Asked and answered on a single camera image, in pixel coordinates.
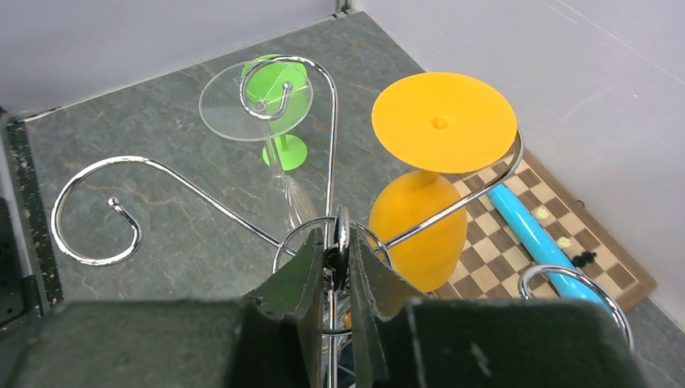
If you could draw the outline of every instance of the white backdrop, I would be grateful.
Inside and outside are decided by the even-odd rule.
[[[335,0],[6,0],[0,106],[27,115],[306,27]]]

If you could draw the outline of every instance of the chessboard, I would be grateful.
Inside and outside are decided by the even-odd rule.
[[[511,159],[509,155],[476,173],[445,176],[465,195],[504,171]],[[624,310],[656,288],[654,278],[529,152],[504,184],[529,211],[545,215],[538,217],[538,222],[552,239],[568,239],[562,251],[570,259],[583,251],[596,253],[594,263],[580,270],[607,290]],[[469,225],[464,251],[449,282],[435,291],[436,296],[519,297],[519,277],[533,265],[532,257],[487,196],[467,205],[466,212]],[[536,297],[558,297],[545,276],[534,277],[529,285]]]

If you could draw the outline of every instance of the green glass base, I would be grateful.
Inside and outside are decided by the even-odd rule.
[[[280,162],[285,171],[295,170],[307,159],[307,145],[302,139],[293,135],[281,135],[274,139]],[[267,147],[262,148],[262,159],[269,165]]]

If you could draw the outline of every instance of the gray countertop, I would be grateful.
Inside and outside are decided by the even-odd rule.
[[[309,57],[332,73],[340,98],[335,198],[350,208],[353,219],[366,222],[380,190],[408,171],[373,135],[373,102],[390,83],[422,70],[362,13],[320,23],[26,124],[32,155],[28,164],[35,168],[45,214],[49,217],[58,192],[83,167],[103,158],[135,154],[164,162],[242,216],[263,225],[260,188],[270,171],[260,159],[262,144],[219,138],[204,126],[197,105],[202,88],[219,71],[268,53]],[[292,176],[305,186],[323,214],[330,97],[316,74],[311,79],[312,110],[293,130],[309,146],[309,158]],[[28,150],[25,145],[14,149],[19,151],[15,157],[20,165],[24,148]],[[54,277],[59,277],[66,300],[235,297],[271,273],[274,250],[266,243],[162,173],[135,165],[113,167],[89,178],[68,203],[65,235],[81,253],[105,257],[128,245],[129,228],[107,208],[109,196],[118,196],[137,217],[145,234],[143,246],[130,260],[107,268],[77,264],[55,249],[59,275]],[[28,199],[36,202],[31,195]],[[49,284],[53,273],[43,271]],[[641,303],[628,316],[636,337],[636,357],[650,384],[685,386],[685,335],[651,301]]]

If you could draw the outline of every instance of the blue rolling pin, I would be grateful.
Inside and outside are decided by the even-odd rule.
[[[574,269],[564,252],[557,247],[554,240],[542,229],[542,226],[511,190],[499,184],[488,193],[488,197],[536,263],[556,264]],[[550,273],[548,277],[562,297],[586,299],[604,306],[602,299],[577,280],[557,273]]]

